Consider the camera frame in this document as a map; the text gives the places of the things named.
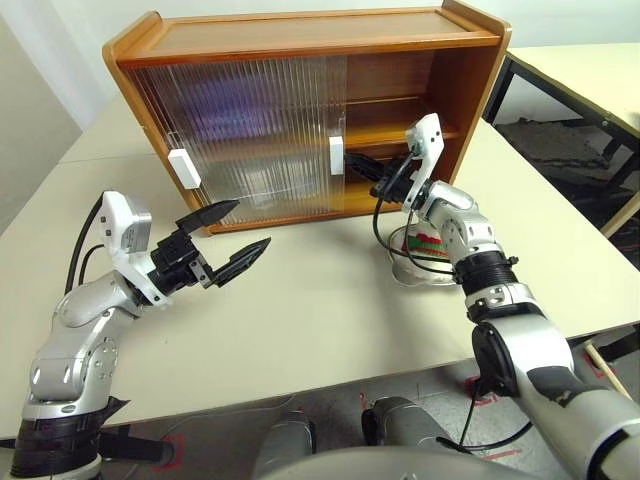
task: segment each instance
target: desk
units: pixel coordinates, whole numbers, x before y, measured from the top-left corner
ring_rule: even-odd
[[[99,192],[115,188],[144,200],[154,217],[152,242],[187,213],[159,160],[145,153],[144,137],[130,134],[139,127],[120,108],[123,100],[115,103],[121,105],[111,105],[87,134],[91,141],[79,140],[71,150],[76,158],[56,166],[0,237],[0,438],[17,432],[31,360],[48,336],[73,244]],[[123,132],[125,140],[114,132]],[[129,148],[134,153],[124,154]],[[636,269],[482,121],[456,185],[477,199],[507,254],[520,257],[518,277],[566,336],[640,318]],[[381,230],[389,233],[405,221],[402,213],[381,215]],[[132,402],[109,423],[472,356],[473,325],[462,291],[394,283],[370,216],[194,241],[215,268],[266,236],[273,240],[265,254],[229,285],[185,289],[174,296],[174,306],[148,310],[134,323],[124,336],[112,387],[113,395]],[[97,242],[92,231],[86,245]],[[104,252],[94,257],[88,279],[109,269]]]
[[[487,122],[495,120],[514,74],[609,134],[611,142],[603,151],[605,158],[611,159],[620,145],[631,150],[600,198],[607,198],[638,168],[640,43],[509,49],[485,107],[483,118]],[[625,205],[620,211],[625,221],[638,209],[637,202],[628,205],[633,208]],[[610,224],[602,231],[607,236],[613,234]]]

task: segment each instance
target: gray floor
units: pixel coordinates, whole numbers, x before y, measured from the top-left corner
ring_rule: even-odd
[[[629,331],[626,328],[601,334],[596,344],[609,343]],[[606,379],[596,376],[597,372],[588,365],[580,347],[574,351],[574,357],[576,371],[585,381],[608,385]],[[640,353],[618,360],[614,368],[638,401]],[[363,380],[198,415],[137,424],[132,428],[132,435],[156,439],[169,434],[168,439],[182,443],[184,451],[180,465],[158,471],[149,466],[111,463],[104,468],[105,478],[248,479],[261,439],[281,413],[302,409],[309,415],[316,424],[319,452],[360,446],[363,445],[360,432],[363,401],[391,395],[413,400],[457,439],[469,407],[464,381],[476,374],[477,366],[469,360],[423,372]],[[476,408],[465,443],[496,441],[526,423],[527,418],[512,400],[495,396],[490,400]],[[535,429],[511,445],[480,455],[540,478],[570,478]]]

